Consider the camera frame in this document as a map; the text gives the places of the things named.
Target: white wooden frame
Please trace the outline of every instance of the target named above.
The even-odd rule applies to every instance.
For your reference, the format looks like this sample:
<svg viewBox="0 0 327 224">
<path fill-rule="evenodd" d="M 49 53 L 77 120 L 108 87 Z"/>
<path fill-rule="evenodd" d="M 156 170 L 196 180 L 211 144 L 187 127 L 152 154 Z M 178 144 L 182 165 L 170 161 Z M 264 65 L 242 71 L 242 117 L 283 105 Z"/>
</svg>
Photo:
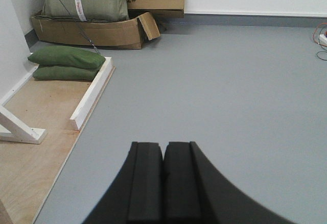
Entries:
<svg viewBox="0 0 327 224">
<path fill-rule="evenodd" d="M 30 128 L 3 106 L 30 79 L 36 68 L 37 66 L 27 73 L 26 76 L 0 100 L 0 140 L 40 144 L 46 136 L 45 129 Z M 114 70 L 115 66 L 113 65 L 111 57 L 106 57 L 104 64 L 69 119 L 74 130 L 81 130 L 86 124 Z"/>
<path fill-rule="evenodd" d="M 0 106 L 0 140 L 40 144 L 45 129 L 30 128 L 3 106 Z"/>
<path fill-rule="evenodd" d="M 85 125 L 114 70 L 115 67 L 111 57 L 106 57 L 106 61 L 69 119 L 74 130 L 81 130 Z"/>
</svg>

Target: flattened cardboard box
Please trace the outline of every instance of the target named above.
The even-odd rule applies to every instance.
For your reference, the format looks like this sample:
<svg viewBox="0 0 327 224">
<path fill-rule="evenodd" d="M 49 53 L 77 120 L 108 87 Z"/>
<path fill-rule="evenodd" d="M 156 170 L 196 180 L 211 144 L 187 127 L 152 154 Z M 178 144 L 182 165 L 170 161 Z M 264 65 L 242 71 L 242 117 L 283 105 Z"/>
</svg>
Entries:
<svg viewBox="0 0 327 224">
<path fill-rule="evenodd" d="M 39 40 L 90 45 L 80 34 L 81 30 L 72 20 L 50 19 L 42 15 L 31 17 L 33 28 Z M 143 42 L 160 36 L 157 24 L 147 12 L 131 20 L 120 22 L 79 22 L 85 34 L 96 46 L 113 46 L 125 49 L 141 49 Z"/>
<path fill-rule="evenodd" d="M 158 17 L 184 17 L 184 0 L 127 0 L 129 11 L 148 11 Z"/>
</svg>

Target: plywood board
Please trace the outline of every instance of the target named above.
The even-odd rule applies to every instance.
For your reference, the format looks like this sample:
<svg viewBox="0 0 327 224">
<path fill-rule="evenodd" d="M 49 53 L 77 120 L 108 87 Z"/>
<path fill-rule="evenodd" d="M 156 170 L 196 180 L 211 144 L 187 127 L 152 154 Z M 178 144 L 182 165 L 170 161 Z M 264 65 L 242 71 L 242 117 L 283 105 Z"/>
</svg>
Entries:
<svg viewBox="0 0 327 224">
<path fill-rule="evenodd" d="M 6 211 L 5 206 L 0 200 L 0 223 L 1 224 L 12 224 L 12 221 Z"/>
<path fill-rule="evenodd" d="M 34 222 L 78 139 L 69 118 L 90 84 L 31 79 L 6 104 L 48 132 L 39 145 L 0 141 L 0 199 L 14 224 Z"/>
</svg>

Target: gray vinyl flooring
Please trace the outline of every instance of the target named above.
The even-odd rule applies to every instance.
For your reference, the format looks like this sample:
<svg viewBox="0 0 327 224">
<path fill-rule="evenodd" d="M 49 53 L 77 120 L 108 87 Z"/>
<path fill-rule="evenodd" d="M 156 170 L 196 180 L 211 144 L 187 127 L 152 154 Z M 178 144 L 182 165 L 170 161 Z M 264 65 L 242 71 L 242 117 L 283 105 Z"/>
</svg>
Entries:
<svg viewBox="0 0 327 224">
<path fill-rule="evenodd" d="M 36 224 L 80 224 L 132 141 L 163 152 L 169 141 L 196 141 L 259 203 L 325 224 L 327 62 L 315 57 L 312 32 L 172 24 L 142 50 L 101 49 L 116 71 Z"/>
</svg>

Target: cable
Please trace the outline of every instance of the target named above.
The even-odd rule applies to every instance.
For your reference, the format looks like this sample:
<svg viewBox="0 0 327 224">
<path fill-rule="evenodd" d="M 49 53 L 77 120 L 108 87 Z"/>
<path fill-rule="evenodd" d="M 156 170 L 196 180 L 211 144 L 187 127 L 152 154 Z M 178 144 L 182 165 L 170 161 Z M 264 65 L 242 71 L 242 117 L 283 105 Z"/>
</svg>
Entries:
<svg viewBox="0 0 327 224">
<path fill-rule="evenodd" d="M 65 8 L 65 10 L 67 11 L 68 15 L 74 20 L 74 22 L 76 23 L 77 27 L 80 29 L 80 35 L 83 36 L 84 39 L 86 39 L 92 46 L 93 49 L 95 50 L 96 53 L 98 53 L 99 55 L 101 55 L 100 51 L 98 50 L 98 48 L 94 45 L 93 41 L 87 36 L 87 34 L 84 32 L 83 28 L 81 27 L 81 25 L 79 24 L 78 21 L 76 21 L 76 19 L 72 16 L 72 14 L 69 12 L 69 10 L 67 9 L 67 7 L 65 6 L 65 4 L 59 0 L 59 2 L 62 4 L 62 6 Z"/>
<path fill-rule="evenodd" d="M 318 35 L 318 38 L 317 38 L 317 40 L 316 40 L 316 34 L 317 34 L 317 32 L 318 32 L 318 29 L 319 29 L 321 26 L 323 26 L 323 27 L 320 29 L 320 31 L 319 31 L 319 35 Z M 312 40 L 313 40 L 316 44 L 319 44 L 320 47 L 324 50 L 324 51 L 321 51 L 321 52 L 317 52 L 317 53 L 316 53 L 316 57 L 319 58 L 319 59 L 322 60 L 322 61 L 327 61 L 327 59 L 320 57 L 320 54 L 321 54 L 321 53 L 327 54 L 327 48 L 326 48 L 327 45 L 320 43 L 320 35 L 322 34 L 323 30 L 326 29 L 326 28 L 327 28 L 327 22 L 323 22 L 323 23 L 319 24 L 319 25 L 316 27 L 316 29 L 315 29 L 315 31 L 314 31 L 314 33 L 313 33 L 313 35 L 312 35 Z"/>
</svg>

